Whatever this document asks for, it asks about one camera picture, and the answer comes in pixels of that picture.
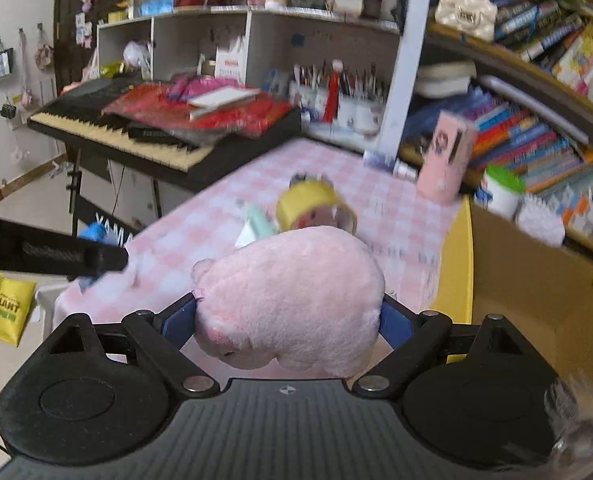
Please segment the blue plastic bag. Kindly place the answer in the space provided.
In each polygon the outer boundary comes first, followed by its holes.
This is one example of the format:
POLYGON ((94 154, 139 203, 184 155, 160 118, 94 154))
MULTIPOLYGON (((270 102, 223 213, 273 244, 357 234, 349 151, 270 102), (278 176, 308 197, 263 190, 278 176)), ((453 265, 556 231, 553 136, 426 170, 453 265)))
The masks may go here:
MULTIPOLYGON (((106 229, 106 227, 99 222, 92 223, 89 226, 86 226, 83 231, 80 231, 80 238, 111 246, 118 246, 120 244, 118 243, 118 236, 113 231, 106 229)), ((80 291, 84 292, 91 287, 103 274, 104 272, 100 272, 93 278, 79 278, 78 285, 80 285, 80 291)))

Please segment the pink plush pig toy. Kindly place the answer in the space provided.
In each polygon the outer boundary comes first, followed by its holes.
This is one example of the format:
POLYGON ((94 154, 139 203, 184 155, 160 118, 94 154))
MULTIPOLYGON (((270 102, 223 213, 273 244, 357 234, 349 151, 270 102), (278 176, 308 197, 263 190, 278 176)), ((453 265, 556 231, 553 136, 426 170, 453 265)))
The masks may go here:
POLYGON ((385 278, 368 246, 332 226, 257 240, 192 270, 194 338, 239 370, 277 361, 350 378, 370 361, 385 278))

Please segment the mint green device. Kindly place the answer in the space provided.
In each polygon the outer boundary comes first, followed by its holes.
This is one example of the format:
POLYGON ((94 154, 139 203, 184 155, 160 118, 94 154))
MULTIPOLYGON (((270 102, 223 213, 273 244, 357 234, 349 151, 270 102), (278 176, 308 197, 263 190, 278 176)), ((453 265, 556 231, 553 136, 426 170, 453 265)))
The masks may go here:
POLYGON ((235 248, 243 248, 257 240, 272 237, 278 233, 275 222, 261 206, 238 198, 237 207, 244 218, 243 228, 234 243, 235 248))

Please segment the yellow plastic bag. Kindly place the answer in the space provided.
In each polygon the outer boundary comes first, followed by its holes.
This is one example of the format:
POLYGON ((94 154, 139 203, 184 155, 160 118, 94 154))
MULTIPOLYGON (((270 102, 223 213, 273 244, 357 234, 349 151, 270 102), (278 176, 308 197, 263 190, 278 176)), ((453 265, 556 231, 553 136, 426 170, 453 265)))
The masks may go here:
POLYGON ((0 273, 0 340, 17 347, 31 312, 36 283, 6 278, 0 273))

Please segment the keyboard stand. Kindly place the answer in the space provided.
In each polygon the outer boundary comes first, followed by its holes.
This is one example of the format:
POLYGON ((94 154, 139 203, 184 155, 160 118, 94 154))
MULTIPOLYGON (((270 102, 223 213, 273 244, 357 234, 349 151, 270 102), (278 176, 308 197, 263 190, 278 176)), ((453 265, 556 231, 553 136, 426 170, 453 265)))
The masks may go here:
POLYGON ((162 217, 158 181, 79 148, 66 148, 72 234, 99 223, 121 244, 162 217))

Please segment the pink checkered tablecloth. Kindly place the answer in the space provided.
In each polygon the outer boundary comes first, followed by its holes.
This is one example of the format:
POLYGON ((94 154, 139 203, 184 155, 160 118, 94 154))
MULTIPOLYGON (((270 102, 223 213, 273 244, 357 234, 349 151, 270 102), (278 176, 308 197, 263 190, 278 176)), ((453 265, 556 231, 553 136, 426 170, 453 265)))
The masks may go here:
POLYGON ((293 141, 149 226, 124 272, 70 285, 54 317, 118 322, 196 292, 185 354, 218 380, 348 378, 384 351, 377 300, 420 307, 456 212, 356 156, 293 141))

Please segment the black Yamaha keyboard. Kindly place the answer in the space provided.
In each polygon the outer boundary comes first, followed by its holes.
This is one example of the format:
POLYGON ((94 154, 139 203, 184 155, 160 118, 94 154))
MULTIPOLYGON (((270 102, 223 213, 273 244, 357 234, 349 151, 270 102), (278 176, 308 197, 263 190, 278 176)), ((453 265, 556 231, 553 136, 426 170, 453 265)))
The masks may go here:
POLYGON ((70 148, 101 156, 194 193, 301 132, 301 114, 265 93, 197 120, 167 100, 167 85, 96 79, 58 96, 27 125, 70 148))

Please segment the yellow cardboard box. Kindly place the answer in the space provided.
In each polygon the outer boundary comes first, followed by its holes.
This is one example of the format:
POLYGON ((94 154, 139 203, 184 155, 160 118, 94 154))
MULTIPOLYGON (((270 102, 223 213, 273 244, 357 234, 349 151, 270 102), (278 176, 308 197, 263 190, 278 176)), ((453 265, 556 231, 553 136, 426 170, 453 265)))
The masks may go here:
POLYGON ((463 202, 447 236, 432 308, 459 324, 505 316, 564 378, 593 385, 593 262, 540 243, 463 202))

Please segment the pink cylindrical dispenser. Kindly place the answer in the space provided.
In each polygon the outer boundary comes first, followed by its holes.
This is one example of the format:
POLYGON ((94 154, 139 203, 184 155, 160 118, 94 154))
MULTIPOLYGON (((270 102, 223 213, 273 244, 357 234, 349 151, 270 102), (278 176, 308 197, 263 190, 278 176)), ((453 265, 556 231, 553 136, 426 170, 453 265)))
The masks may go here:
POLYGON ((473 122, 442 110, 419 171, 417 191, 434 203, 453 203, 478 136, 473 122))

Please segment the yellow tape roll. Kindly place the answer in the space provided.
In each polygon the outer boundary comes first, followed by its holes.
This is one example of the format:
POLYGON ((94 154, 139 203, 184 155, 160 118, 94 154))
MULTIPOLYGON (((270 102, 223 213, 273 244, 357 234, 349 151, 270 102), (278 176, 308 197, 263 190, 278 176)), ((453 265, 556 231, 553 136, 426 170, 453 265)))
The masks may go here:
POLYGON ((333 226, 351 234, 357 230, 354 210, 324 180, 292 184, 279 197, 276 220, 281 232, 309 226, 333 226))

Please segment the white quilted pouch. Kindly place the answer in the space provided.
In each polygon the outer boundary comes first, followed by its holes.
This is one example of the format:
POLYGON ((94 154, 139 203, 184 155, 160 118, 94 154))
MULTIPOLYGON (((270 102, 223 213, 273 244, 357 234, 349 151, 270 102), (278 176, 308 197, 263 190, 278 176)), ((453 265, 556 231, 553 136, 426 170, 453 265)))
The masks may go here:
POLYGON ((551 247, 561 247, 565 226, 560 216, 539 197, 526 194, 514 217, 514 223, 525 234, 551 247))

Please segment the white jar green lid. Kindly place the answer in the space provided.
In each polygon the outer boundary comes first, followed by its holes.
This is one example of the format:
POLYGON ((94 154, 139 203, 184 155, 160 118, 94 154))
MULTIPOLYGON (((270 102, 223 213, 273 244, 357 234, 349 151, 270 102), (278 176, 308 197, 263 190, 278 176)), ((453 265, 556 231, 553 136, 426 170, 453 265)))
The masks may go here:
POLYGON ((479 182, 474 201, 493 214, 512 220, 524 194, 525 184, 518 176, 505 168, 490 164, 479 182))

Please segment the row of colourful books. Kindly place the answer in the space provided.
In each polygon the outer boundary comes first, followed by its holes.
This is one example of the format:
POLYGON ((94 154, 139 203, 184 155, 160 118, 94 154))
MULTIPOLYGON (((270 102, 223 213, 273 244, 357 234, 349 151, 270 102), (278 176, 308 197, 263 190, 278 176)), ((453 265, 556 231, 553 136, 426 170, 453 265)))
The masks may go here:
POLYGON ((415 144, 424 164, 442 110, 473 122, 479 136, 463 178, 474 194, 484 171, 494 164, 525 184, 525 194, 545 200, 570 180, 593 170, 593 146, 576 139, 551 118, 479 87, 434 101, 415 110, 403 127, 403 143, 415 144))

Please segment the white pen holder cups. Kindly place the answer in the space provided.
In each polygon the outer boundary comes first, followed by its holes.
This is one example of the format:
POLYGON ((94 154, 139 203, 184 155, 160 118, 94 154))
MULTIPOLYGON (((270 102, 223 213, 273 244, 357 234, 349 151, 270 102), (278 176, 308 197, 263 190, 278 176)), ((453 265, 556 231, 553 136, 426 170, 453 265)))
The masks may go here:
POLYGON ((289 102, 296 106, 302 115, 302 123, 339 128, 342 132, 354 132, 362 136, 376 136, 380 133, 385 105, 382 101, 370 101, 354 96, 339 94, 336 115, 332 122, 325 122, 325 109, 329 91, 326 88, 313 88, 309 84, 290 82, 289 102))

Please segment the red plastic bag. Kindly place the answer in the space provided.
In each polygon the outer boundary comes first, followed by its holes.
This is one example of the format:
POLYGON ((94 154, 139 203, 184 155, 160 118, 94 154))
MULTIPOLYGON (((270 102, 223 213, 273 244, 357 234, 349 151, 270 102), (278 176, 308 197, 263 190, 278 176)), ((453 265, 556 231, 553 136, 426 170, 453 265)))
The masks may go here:
POLYGON ((112 114, 159 128, 175 136, 185 133, 238 134, 256 139, 292 110, 286 101, 257 90, 226 86, 188 102, 174 102, 166 84, 146 82, 104 107, 112 114))

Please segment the red figure ornament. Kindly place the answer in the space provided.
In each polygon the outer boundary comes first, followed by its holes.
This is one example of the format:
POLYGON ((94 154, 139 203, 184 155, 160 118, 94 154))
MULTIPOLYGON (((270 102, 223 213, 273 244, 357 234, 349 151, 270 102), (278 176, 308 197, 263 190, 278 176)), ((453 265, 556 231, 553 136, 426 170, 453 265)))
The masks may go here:
POLYGON ((325 124, 332 124, 336 118, 337 108, 339 107, 339 81, 343 73, 343 62, 337 58, 332 62, 332 74, 329 78, 328 100, 325 102, 325 111, 322 115, 322 121, 325 124))

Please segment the white notebook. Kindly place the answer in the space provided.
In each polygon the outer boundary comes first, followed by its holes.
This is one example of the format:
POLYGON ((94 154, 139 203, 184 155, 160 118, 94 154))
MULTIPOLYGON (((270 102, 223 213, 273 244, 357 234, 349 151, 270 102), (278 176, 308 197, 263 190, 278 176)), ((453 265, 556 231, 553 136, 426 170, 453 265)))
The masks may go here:
POLYGON ((188 102, 192 107, 189 114, 191 120, 197 120, 208 114, 226 110, 231 106, 237 106, 251 102, 261 94, 258 89, 223 87, 217 90, 204 93, 188 102))

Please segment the wooden bookshelf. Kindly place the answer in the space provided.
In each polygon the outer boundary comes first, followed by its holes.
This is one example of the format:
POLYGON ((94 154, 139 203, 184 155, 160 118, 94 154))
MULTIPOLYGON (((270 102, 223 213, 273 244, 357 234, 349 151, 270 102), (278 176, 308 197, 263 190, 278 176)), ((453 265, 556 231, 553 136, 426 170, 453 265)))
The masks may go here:
MULTIPOLYGON (((561 3, 568 6, 569 10, 593 20, 593 0, 561 0, 561 3)), ((538 64, 522 61, 519 55, 504 47, 467 39, 460 32, 451 32, 444 26, 432 23, 427 25, 425 44, 443 53, 470 58, 479 71, 480 84, 504 82, 515 91, 523 91, 581 130, 588 136, 587 142, 593 146, 593 103, 557 81, 538 64)))

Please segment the white shelf unit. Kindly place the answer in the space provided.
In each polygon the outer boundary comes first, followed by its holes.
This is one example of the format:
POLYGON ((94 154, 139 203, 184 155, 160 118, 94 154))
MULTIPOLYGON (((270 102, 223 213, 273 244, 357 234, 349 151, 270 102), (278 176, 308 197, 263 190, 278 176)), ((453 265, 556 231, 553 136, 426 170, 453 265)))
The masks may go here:
POLYGON ((387 84, 380 133, 362 136, 339 128, 310 125, 315 139, 356 152, 397 153, 411 102, 423 47, 430 0, 407 0, 403 27, 389 21, 359 20, 307 8, 211 6, 135 18, 98 28, 100 64, 123 54, 129 41, 150 46, 151 77, 168 80, 201 60, 220 61, 232 41, 243 48, 228 62, 243 84, 260 88, 272 72, 293 75, 297 68, 329 67, 337 58, 352 75, 376 76, 387 84))

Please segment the cream quilted handbag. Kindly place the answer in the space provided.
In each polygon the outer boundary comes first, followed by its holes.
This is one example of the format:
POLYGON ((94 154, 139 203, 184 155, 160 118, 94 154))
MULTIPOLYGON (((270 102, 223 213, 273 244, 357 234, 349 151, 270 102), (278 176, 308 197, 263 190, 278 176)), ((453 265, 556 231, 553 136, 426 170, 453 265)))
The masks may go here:
POLYGON ((498 8, 490 0, 438 0, 434 21, 482 41, 492 42, 498 8))

